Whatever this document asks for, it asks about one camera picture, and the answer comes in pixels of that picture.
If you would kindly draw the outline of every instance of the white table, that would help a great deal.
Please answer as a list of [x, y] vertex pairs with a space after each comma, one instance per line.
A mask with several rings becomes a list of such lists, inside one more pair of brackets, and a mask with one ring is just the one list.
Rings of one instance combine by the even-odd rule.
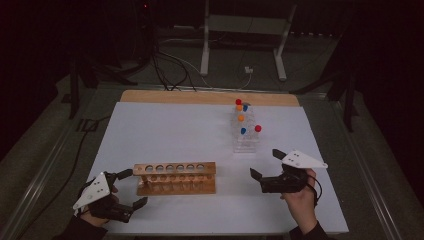
[[[181, 102], [178, 96], [184, 95], [178, 93], [172, 95], [175, 98], [169, 98], [164, 92], [155, 94], [162, 95], [160, 99], [175, 99], [176, 102]], [[208, 93], [187, 94], [198, 95], [199, 99], [211, 96]], [[233, 95], [217, 96], [222, 100], [225, 97], [220, 96]], [[273, 235], [294, 228], [296, 224], [286, 203], [279, 199], [279, 194], [262, 193], [259, 183], [250, 177], [249, 168], [264, 176], [276, 176], [281, 173], [281, 162], [272, 156], [273, 148], [286, 153], [298, 149], [321, 160], [319, 149], [302, 107], [251, 103], [257, 123], [263, 126], [261, 142], [254, 154], [232, 151], [232, 102], [229, 105], [117, 103], [89, 179], [101, 171], [119, 172], [136, 163], [213, 161], [217, 165], [217, 192], [151, 196], [148, 204], [136, 211], [129, 223], [108, 223], [109, 232], [174, 236]], [[321, 225], [329, 233], [347, 232], [327, 171], [316, 169], [316, 172], [323, 186], [323, 195], [316, 207]], [[140, 198], [135, 194], [137, 181], [138, 177], [130, 177], [115, 183], [121, 203], [129, 205]]]

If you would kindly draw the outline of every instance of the human hand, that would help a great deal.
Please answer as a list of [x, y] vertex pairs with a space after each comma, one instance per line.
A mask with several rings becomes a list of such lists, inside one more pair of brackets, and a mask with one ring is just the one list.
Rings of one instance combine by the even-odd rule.
[[[314, 187], [316, 173], [312, 169], [306, 169], [306, 173], [313, 177], [308, 177], [308, 184]], [[310, 232], [317, 225], [318, 220], [315, 216], [315, 194], [308, 186], [300, 192], [283, 193], [280, 198], [286, 200], [290, 213], [303, 235]]]
[[[112, 192], [113, 193], [117, 193], [118, 189], [113, 186], [112, 187]], [[115, 195], [112, 195], [112, 198], [119, 203], [119, 199], [118, 197], [116, 197]], [[102, 227], [105, 223], [109, 222], [109, 219], [106, 218], [98, 218], [98, 217], [94, 217], [93, 215], [91, 215], [90, 209], [87, 206], [85, 206], [83, 213], [81, 214], [80, 218], [88, 223], [90, 223], [91, 225], [95, 226], [95, 227]]]

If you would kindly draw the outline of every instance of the test tube rack hole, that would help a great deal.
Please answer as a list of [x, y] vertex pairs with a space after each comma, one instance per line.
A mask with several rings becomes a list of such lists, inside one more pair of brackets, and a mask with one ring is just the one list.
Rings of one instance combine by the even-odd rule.
[[215, 162], [135, 164], [137, 195], [214, 194]]

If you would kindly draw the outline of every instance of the red cap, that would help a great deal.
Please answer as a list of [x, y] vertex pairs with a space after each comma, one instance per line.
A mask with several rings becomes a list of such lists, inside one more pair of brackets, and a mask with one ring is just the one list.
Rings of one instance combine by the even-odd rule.
[[255, 131], [256, 131], [256, 132], [260, 132], [260, 131], [262, 131], [262, 127], [261, 127], [261, 125], [256, 125], [256, 126], [255, 126]]

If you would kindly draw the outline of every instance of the cable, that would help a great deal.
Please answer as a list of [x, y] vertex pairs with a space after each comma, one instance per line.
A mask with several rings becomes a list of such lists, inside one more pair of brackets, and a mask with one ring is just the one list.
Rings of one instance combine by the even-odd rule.
[[275, 85], [277, 85], [278, 90], [282, 91], [282, 89], [281, 89], [281, 86], [280, 86], [280, 85], [284, 85], [284, 84], [286, 83], [286, 81], [281, 82], [281, 81], [279, 81], [278, 79], [274, 78], [274, 77], [272, 76], [272, 74], [269, 72], [269, 69], [268, 69], [267, 67], [265, 67], [265, 66], [263, 66], [263, 65], [259, 64], [259, 63], [254, 63], [254, 64], [252, 65], [252, 67], [261, 67], [261, 68], [263, 68], [263, 69], [265, 70], [265, 73], [268, 75], [268, 77], [269, 77], [270, 79], [272, 79], [272, 81], [275, 83]]
[[196, 37], [197, 35], [202, 36], [204, 34], [204, 27], [199, 27], [198, 29], [194, 29], [194, 33], [187, 33], [182, 35], [162, 35], [159, 38], [184, 38], [184, 37]]
[[[159, 57], [158, 56], [158, 58], [160, 58], [160, 59], [162, 59], [162, 60], [165, 60], [165, 61], [169, 61], [169, 62], [172, 62], [172, 63], [175, 63], [175, 62], [173, 62], [172, 60], [170, 60], [170, 59], [166, 59], [166, 58], [163, 58], [163, 57]], [[169, 91], [173, 91], [175, 88], [176, 89], [178, 89], [178, 90], [180, 90], [179, 88], [178, 88], [178, 85], [180, 85], [181, 83], [183, 83], [186, 79], [187, 79], [187, 72], [185, 72], [185, 76], [184, 76], [184, 78], [182, 79], [182, 80], [180, 80], [179, 82], [177, 82], [177, 83], [172, 83], [171, 82], [171, 80], [169, 80], [166, 76], [165, 76], [165, 71], [163, 71], [161, 68], [159, 68], [158, 67], [158, 71], [161, 73], [161, 77], [163, 78], [163, 79], [165, 79], [167, 82], [169, 82], [171, 85], [172, 85], [172, 88], [169, 90]]]
[[184, 62], [184, 63], [188, 64], [190, 67], [192, 67], [194, 70], [196, 70], [196, 72], [197, 72], [197, 73], [199, 73], [200, 78], [202, 79], [203, 83], [205, 83], [205, 85], [206, 85], [206, 86], [208, 86], [208, 87], [209, 87], [209, 88], [211, 88], [211, 89], [214, 89], [214, 87], [210, 86], [210, 85], [206, 82], [206, 80], [205, 80], [205, 79], [203, 78], [203, 76], [200, 74], [199, 69], [197, 69], [195, 66], [193, 66], [193, 64], [191, 64], [190, 62], [188, 62], [188, 61], [186, 61], [186, 60], [184, 60], [184, 59], [181, 59], [181, 58], [178, 58], [178, 57], [172, 56], [172, 55], [170, 55], [170, 54], [168, 54], [168, 53], [164, 53], [164, 52], [161, 52], [161, 53], [162, 53], [162, 54], [165, 54], [165, 55], [168, 55], [168, 56], [170, 56], [170, 57], [173, 57], [173, 58], [175, 58], [175, 59], [178, 59], [178, 60], [180, 60], [181, 62]]
[[49, 208], [50, 207], [50, 205], [56, 200], [56, 198], [57, 197], [59, 197], [59, 195], [62, 193], [62, 191], [65, 189], [65, 186], [69, 183], [69, 181], [71, 180], [71, 178], [72, 178], [72, 176], [73, 176], [73, 174], [74, 174], [74, 172], [75, 172], [75, 169], [76, 169], [76, 167], [77, 167], [77, 164], [78, 164], [78, 160], [79, 160], [79, 155], [80, 155], [80, 153], [81, 153], [81, 149], [82, 149], [82, 145], [83, 145], [83, 143], [84, 143], [84, 140], [85, 140], [85, 138], [87, 137], [87, 135], [88, 135], [88, 133], [90, 132], [90, 130], [92, 130], [92, 129], [96, 129], [97, 128], [97, 126], [99, 125], [99, 123], [101, 122], [101, 121], [103, 121], [103, 120], [106, 120], [106, 119], [108, 119], [108, 118], [110, 118], [110, 116], [107, 116], [107, 117], [104, 117], [104, 118], [101, 118], [101, 119], [99, 119], [99, 120], [92, 120], [92, 119], [88, 119], [88, 120], [91, 120], [91, 121], [94, 121], [94, 123], [90, 126], [90, 127], [88, 127], [87, 128], [87, 130], [85, 130], [85, 132], [84, 132], [84, 136], [81, 138], [81, 141], [80, 141], [80, 144], [79, 144], [79, 146], [78, 146], [78, 150], [77, 150], [77, 154], [76, 154], [76, 156], [75, 156], [75, 159], [74, 159], [74, 164], [73, 164], [73, 166], [72, 166], [72, 169], [71, 169], [71, 172], [69, 173], [69, 175], [68, 175], [68, 177], [67, 177], [67, 179], [65, 180], [65, 182], [62, 184], [62, 186], [60, 187], [60, 189], [59, 189], [59, 191], [53, 196], [53, 198], [36, 214], [36, 217], [32, 220], [32, 221], [30, 221], [29, 223], [28, 223], [28, 225], [22, 230], [22, 232], [18, 235], [18, 237], [16, 238], [17, 240], [19, 240], [19, 239], [21, 239], [22, 237], [23, 237], [23, 235], [26, 233], [26, 231], [28, 231], [28, 229], [35, 223], [35, 221], [37, 221], [38, 220], [38, 218], [44, 213], [44, 211], [46, 211], [47, 210], [47, 208]]
[[[221, 37], [219, 37], [218, 39], [214, 39], [214, 40], [208, 40], [208, 42], [213, 43], [213, 42], [219, 42], [221, 41], [225, 36], [227, 35], [227, 32], [225, 32]], [[163, 41], [160, 41], [159, 44], [162, 43], [166, 43], [166, 42], [197, 42], [197, 41], [202, 41], [203, 42], [203, 38], [194, 38], [194, 39], [188, 39], [188, 38], [169, 38], [169, 39], [165, 39]]]
[[88, 213], [89, 211], [90, 211], [90, 209], [87, 209], [87, 210], [81, 211], [81, 209], [79, 208], [79, 209], [78, 209], [77, 217], [81, 217], [81, 215], [84, 215], [84, 214]]
[[321, 183], [316, 178], [312, 177], [311, 175], [308, 175], [308, 177], [312, 178], [316, 183], [318, 183], [318, 186], [319, 186], [319, 195], [317, 197], [317, 201], [318, 201], [321, 198], [321, 195], [322, 195], [322, 186], [321, 186]]
[[159, 65], [157, 63], [155, 54], [152, 53], [152, 60], [153, 60], [153, 68], [156, 71], [156, 75], [159, 78], [159, 81], [162, 83], [163, 87], [165, 88], [166, 91], [169, 91], [168, 85], [166, 84], [166, 81], [168, 81], [168, 79], [166, 79], [163, 75], [163, 71], [159, 68]]
[[164, 56], [166, 56], [166, 57], [168, 57], [168, 58], [171, 58], [171, 59], [173, 59], [173, 60], [175, 60], [175, 61], [177, 61], [177, 62], [174, 62], [174, 61], [171, 61], [171, 60], [169, 60], [169, 59], [165, 59], [165, 58], [163, 58], [164, 60], [168, 60], [168, 61], [171, 61], [171, 62], [173, 62], [173, 63], [175, 63], [175, 64], [179, 65], [179, 66], [180, 66], [180, 67], [184, 70], [184, 73], [185, 73], [185, 77], [184, 77], [184, 79], [183, 79], [183, 80], [181, 80], [180, 82], [178, 82], [176, 85], [180, 85], [180, 84], [182, 84], [182, 83], [183, 83], [183, 82], [187, 79], [187, 77], [188, 77], [191, 87], [192, 87], [192, 88], [193, 88], [193, 90], [196, 92], [197, 90], [196, 90], [196, 88], [195, 88], [195, 87], [194, 87], [194, 85], [193, 85], [193, 82], [192, 82], [192, 80], [191, 80], [190, 73], [188, 72], [188, 70], [187, 70], [187, 68], [184, 66], [184, 64], [182, 63], [181, 59], [179, 59], [179, 58], [177, 58], [177, 57], [175, 57], [175, 56], [169, 55], [169, 54], [167, 54], [167, 53], [161, 52], [161, 51], [159, 51], [158, 53], [159, 53], [159, 54], [161, 54], [161, 55], [164, 55]]
[[252, 80], [252, 74], [253, 73], [249, 73], [249, 80], [247, 81], [247, 83], [243, 87], [235, 89], [235, 90], [242, 90], [243, 88], [247, 87], [250, 84], [250, 80]]
[[307, 62], [307, 63], [305, 63], [304, 65], [302, 65], [301, 67], [299, 67], [299, 68], [297, 68], [297, 69], [295, 69], [295, 70], [293, 70], [293, 71], [291, 71], [291, 72], [289, 72], [289, 73], [287, 73], [287, 78], [291, 78], [291, 77], [293, 77], [292, 76], [292, 74], [295, 74], [295, 73], [297, 73], [297, 72], [299, 72], [299, 71], [302, 71], [302, 70], [304, 70], [307, 66], [309, 66], [309, 65], [311, 65], [311, 64], [313, 64], [313, 63], [315, 63], [316, 61], [318, 61], [318, 59], [322, 56], [322, 55], [324, 55], [324, 53], [326, 53], [327, 52], [327, 50], [328, 50], [328, 48], [330, 47], [330, 45], [331, 45], [331, 43], [333, 42], [333, 39], [330, 39], [330, 41], [329, 41], [329, 43], [327, 44], [327, 46], [325, 47], [325, 49], [322, 51], [322, 52], [320, 52], [315, 58], [313, 58], [312, 60], [310, 60], [309, 62]]

